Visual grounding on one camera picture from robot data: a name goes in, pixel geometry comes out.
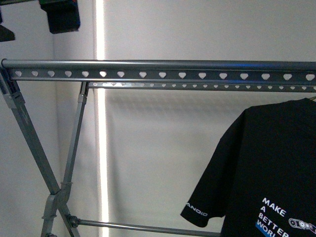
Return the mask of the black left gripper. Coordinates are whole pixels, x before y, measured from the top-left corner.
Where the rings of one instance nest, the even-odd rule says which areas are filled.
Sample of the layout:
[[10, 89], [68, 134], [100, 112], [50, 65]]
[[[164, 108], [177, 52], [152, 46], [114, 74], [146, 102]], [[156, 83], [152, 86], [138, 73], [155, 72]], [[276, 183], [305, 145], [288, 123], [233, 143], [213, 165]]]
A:
[[77, 0], [40, 0], [40, 7], [47, 14], [52, 34], [76, 32], [80, 28]]

